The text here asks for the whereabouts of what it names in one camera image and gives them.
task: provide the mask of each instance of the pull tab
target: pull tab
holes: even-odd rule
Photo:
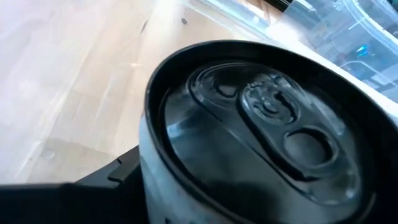
[[[355,162],[299,84],[282,75],[263,75],[243,88],[239,102],[242,117],[276,167],[294,182],[307,183],[294,184],[298,190],[330,203],[336,197],[334,202],[325,197],[331,190],[326,182],[341,184],[342,200],[358,190]]]

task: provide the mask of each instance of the white can body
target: white can body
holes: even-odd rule
[[[158,223],[232,223],[195,200],[160,158],[145,117],[139,126],[139,150],[149,221]]]

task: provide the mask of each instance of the clear plastic container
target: clear plastic container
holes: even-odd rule
[[[398,102],[398,12],[386,0],[294,0],[273,29],[286,24],[308,48]]]

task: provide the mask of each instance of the table surface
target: table surface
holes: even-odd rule
[[[0,15],[0,184],[76,181],[136,146],[146,83],[172,52],[274,43],[197,0],[5,0]]]

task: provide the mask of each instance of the can lid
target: can lid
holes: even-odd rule
[[[310,83],[245,60],[209,62],[170,91],[164,116],[182,168],[248,220],[334,223],[364,202],[370,149]]]

